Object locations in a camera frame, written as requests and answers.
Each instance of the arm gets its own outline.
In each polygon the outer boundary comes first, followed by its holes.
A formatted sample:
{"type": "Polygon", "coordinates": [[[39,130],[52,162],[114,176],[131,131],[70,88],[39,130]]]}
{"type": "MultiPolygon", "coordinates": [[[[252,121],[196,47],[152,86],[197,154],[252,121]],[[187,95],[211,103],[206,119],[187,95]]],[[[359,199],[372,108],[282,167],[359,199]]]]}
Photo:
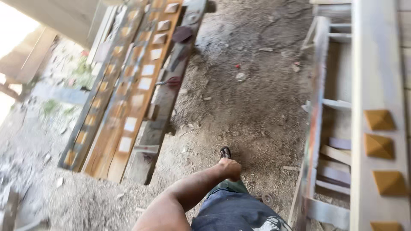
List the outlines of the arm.
{"type": "Polygon", "coordinates": [[[150,204],[135,224],[139,230],[191,230],[185,212],[198,204],[218,183],[240,179],[241,165],[222,158],[215,166],[174,183],[150,204]]]}

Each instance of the wooden plank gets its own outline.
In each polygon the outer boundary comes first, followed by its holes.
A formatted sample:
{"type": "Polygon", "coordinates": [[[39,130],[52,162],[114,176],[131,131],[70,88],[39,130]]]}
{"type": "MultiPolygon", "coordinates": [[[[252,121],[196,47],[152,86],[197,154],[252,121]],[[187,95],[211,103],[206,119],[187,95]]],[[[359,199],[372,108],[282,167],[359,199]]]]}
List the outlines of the wooden plank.
{"type": "MultiPolygon", "coordinates": [[[[113,53],[117,45],[121,46],[131,43],[140,25],[146,3],[147,1],[144,0],[136,3],[137,5],[130,5],[127,8],[119,26],[119,33],[115,35],[109,53],[113,53]],[[129,33],[126,35],[122,33],[121,30],[123,28],[126,28],[129,33]]],[[[66,148],[62,153],[58,163],[59,167],[72,171],[80,171],[83,167],[100,122],[103,119],[105,109],[109,104],[111,94],[115,87],[114,85],[122,71],[121,66],[124,62],[126,52],[127,49],[123,47],[121,52],[116,52],[116,55],[106,57],[103,63],[104,68],[101,68],[97,75],[87,102],[80,113],[66,148]]]]}
{"type": "Polygon", "coordinates": [[[351,150],[351,140],[330,137],[328,138],[328,146],[332,148],[351,150]]]}
{"type": "Polygon", "coordinates": [[[329,190],[332,190],[332,191],[343,193],[345,195],[350,195],[350,189],[346,188],[346,187],[343,187],[343,186],[327,183],[327,182],[324,182],[324,181],[321,181],[321,180],[317,180],[315,182],[315,184],[316,184],[316,186],[320,186],[320,187],[323,187],[323,188],[326,188],[326,189],[329,189],[329,190]]]}
{"type": "Polygon", "coordinates": [[[398,12],[401,46],[411,48],[411,12],[398,12]]]}
{"type": "Polygon", "coordinates": [[[351,23],[332,23],[330,27],[331,33],[351,34],[351,23]]]}
{"type": "Polygon", "coordinates": [[[323,99],[323,104],[336,110],[351,111],[351,103],[346,101],[323,99]]]}
{"type": "MultiPolygon", "coordinates": [[[[306,145],[304,149],[304,160],[302,166],[301,196],[312,198],[315,192],[315,180],[317,176],[316,167],[318,164],[322,115],[324,85],[326,78],[326,62],[328,54],[330,30],[330,20],[326,17],[317,17],[316,34],[314,38],[314,68],[312,73],[313,95],[311,99],[312,108],[310,111],[309,131],[307,133],[306,145]]],[[[301,204],[298,211],[297,230],[307,229],[306,204],[301,204]]]]}
{"type": "Polygon", "coordinates": [[[107,34],[111,25],[114,22],[116,13],[117,13],[117,6],[108,7],[104,17],[100,23],[99,30],[95,36],[93,45],[91,46],[90,52],[87,57],[86,64],[90,65],[93,62],[94,56],[97,52],[99,45],[106,40],[107,34]]]}
{"type": "Polygon", "coordinates": [[[327,145],[323,145],[320,150],[321,154],[324,154],[326,156],[329,156],[335,160],[338,160],[340,162],[343,162],[344,164],[351,165],[351,156],[347,154],[346,152],[343,152],[341,150],[332,148],[327,145]]]}
{"type": "Polygon", "coordinates": [[[309,218],[317,220],[319,222],[332,224],[339,229],[349,230],[350,210],[330,205],[322,201],[316,201],[314,199],[306,200],[308,204],[307,216],[309,218]]]}
{"type": "Polygon", "coordinates": [[[351,0],[310,0],[311,4],[351,4],[351,0]]]}
{"type": "Polygon", "coordinates": [[[323,167],[332,168],[332,169],[335,169],[335,170],[339,170],[339,171],[342,171],[342,172],[345,172],[345,173],[350,173],[350,166],[348,166],[346,164],[341,164],[341,163],[337,163],[337,162],[334,162],[334,161],[320,159],[320,160],[318,160],[318,165],[323,166],[323,167]]]}
{"type": "Polygon", "coordinates": [[[351,183],[350,173],[339,171],[329,167],[324,167],[322,165],[319,165],[317,167],[317,174],[332,180],[343,182],[348,185],[351,183]]]}
{"type": "Polygon", "coordinates": [[[351,43],[351,34],[329,33],[331,42],[351,43]]]}
{"type": "Polygon", "coordinates": [[[290,214],[288,215],[287,224],[293,228],[297,221],[298,212],[301,210],[301,185],[302,171],[298,175],[296,189],[294,190],[293,202],[291,203],[290,214]]]}
{"type": "Polygon", "coordinates": [[[330,18],[351,18],[351,4],[314,5],[314,16],[330,18]]]}
{"type": "Polygon", "coordinates": [[[132,77],[119,83],[119,88],[113,95],[113,106],[106,112],[108,123],[103,124],[94,149],[90,152],[92,161],[86,166],[85,172],[91,176],[115,182],[122,180],[132,146],[150,104],[157,76],[168,53],[182,9],[182,0],[157,0],[151,3],[151,7],[155,9],[148,14],[151,29],[144,31],[138,41],[146,46],[136,46],[133,49],[131,57],[135,65],[127,65],[125,70],[125,76],[132,77]],[[179,3],[177,12],[164,13],[165,7],[171,3],[179,3]],[[155,22],[165,20],[171,22],[169,30],[156,31],[155,22]],[[156,44],[155,38],[160,35],[164,41],[156,44]],[[151,51],[154,49],[160,49],[161,56],[157,59],[151,58],[151,51]],[[129,73],[128,69],[135,67],[138,67],[136,73],[129,73]]]}
{"type": "Polygon", "coordinates": [[[53,28],[86,49],[99,0],[2,0],[30,18],[53,28]]]}
{"type": "Polygon", "coordinates": [[[56,36],[57,33],[54,30],[49,28],[44,29],[44,32],[28,56],[21,71],[16,76],[17,81],[28,83],[33,79],[56,36]]]}
{"type": "Polygon", "coordinates": [[[400,11],[411,11],[411,1],[410,0],[398,0],[398,7],[400,11]]]}
{"type": "Polygon", "coordinates": [[[14,223],[17,215],[18,193],[12,187],[5,189],[5,207],[2,222],[0,223],[0,231],[13,231],[14,223]]]}
{"type": "MultiPolygon", "coordinates": [[[[184,77],[185,68],[188,65],[197,31],[206,9],[206,3],[206,0],[192,0],[187,6],[186,15],[197,15],[198,21],[191,23],[188,17],[183,19],[182,25],[190,27],[193,35],[189,42],[174,45],[174,50],[170,55],[170,65],[166,68],[164,74],[165,80],[173,76],[184,77]]],[[[147,122],[139,145],[158,145],[160,151],[177,96],[178,89],[170,89],[167,85],[158,87],[157,97],[154,100],[154,104],[159,105],[158,116],[155,121],[147,122]]],[[[156,154],[133,152],[127,167],[126,178],[148,185],[155,169],[159,151],[156,154]]]]}
{"type": "Polygon", "coordinates": [[[409,156],[404,121],[404,86],[396,1],[353,1],[353,101],[350,230],[370,229],[370,221],[396,221],[411,230],[408,197],[378,193],[372,171],[400,171],[409,182],[409,156]],[[387,109],[395,131],[372,131],[363,111],[387,109]],[[364,133],[393,140],[395,160],[365,155],[364,133]]]}

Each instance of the dirt floor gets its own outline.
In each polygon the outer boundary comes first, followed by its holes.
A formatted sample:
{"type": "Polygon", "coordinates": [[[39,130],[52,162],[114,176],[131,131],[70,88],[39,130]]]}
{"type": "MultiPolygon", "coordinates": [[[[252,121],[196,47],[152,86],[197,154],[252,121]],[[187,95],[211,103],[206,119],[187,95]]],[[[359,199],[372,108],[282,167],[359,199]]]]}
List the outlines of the dirt floor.
{"type": "MultiPolygon", "coordinates": [[[[14,105],[0,129],[0,192],[12,184],[23,197],[19,224],[48,217],[52,230],[129,230],[165,188],[217,163],[223,145],[242,164],[250,194],[270,193],[274,211],[288,218],[298,173],[283,167],[299,166],[304,150],[308,114],[301,105],[310,96],[311,69],[297,54],[312,21],[311,5],[308,0],[216,3],[217,13],[205,15],[186,72],[182,88],[188,93],[176,103],[171,123],[177,133],[166,136],[149,186],[57,168],[81,106],[30,94],[14,105]]],[[[64,52],[73,57],[67,58],[81,62],[81,48],[64,39],[58,43],[69,48],[56,50],[69,49],[64,52]]],[[[54,62],[48,61],[39,82],[71,84],[53,74],[54,62]]],[[[198,209],[187,213],[189,220],[198,209]]]]}

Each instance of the pyramid wood ornament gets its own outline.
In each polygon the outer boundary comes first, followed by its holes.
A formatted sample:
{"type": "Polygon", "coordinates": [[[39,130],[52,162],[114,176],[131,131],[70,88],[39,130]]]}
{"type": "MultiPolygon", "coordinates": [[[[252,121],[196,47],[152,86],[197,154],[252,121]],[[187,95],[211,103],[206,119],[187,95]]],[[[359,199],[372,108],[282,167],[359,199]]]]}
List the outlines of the pyramid wood ornament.
{"type": "Polygon", "coordinates": [[[153,44],[164,44],[166,42],[167,34],[156,34],[153,38],[153,44]]]}
{"type": "Polygon", "coordinates": [[[171,25],[171,21],[170,20],[164,20],[164,21],[160,21],[157,24],[157,30],[161,31],[161,30],[168,30],[170,29],[170,25],[171,25]]]}
{"type": "Polygon", "coordinates": [[[403,231],[398,222],[370,222],[372,231],[403,231]]]}
{"type": "Polygon", "coordinates": [[[166,9],[164,10],[165,13],[176,13],[178,9],[179,3],[170,3],[166,6],[166,9]]]}
{"type": "Polygon", "coordinates": [[[395,125],[388,110],[365,110],[368,126],[372,130],[394,130],[395,125]]]}
{"type": "Polygon", "coordinates": [[[369,157],[394,159],[393,140],[388,137],[364,134],[365,153],[369,157]]]}
{"type": "Polygon", "coordinates": [[[382,196],[406,196],[404,177],[398,171],[373,171],[378,192],[382,196]]]}

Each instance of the sunlight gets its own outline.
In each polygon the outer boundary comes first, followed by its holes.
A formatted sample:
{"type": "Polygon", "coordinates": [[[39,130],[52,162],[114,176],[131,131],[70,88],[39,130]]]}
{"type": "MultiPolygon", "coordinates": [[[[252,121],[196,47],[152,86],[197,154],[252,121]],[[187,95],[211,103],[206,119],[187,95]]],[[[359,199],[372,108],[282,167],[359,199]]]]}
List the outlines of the sunlight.
{"type": "Polygon", "coordinates": [[[40,24],[15,8],[0,2],[0,58],[19,45],[40,24]]]}

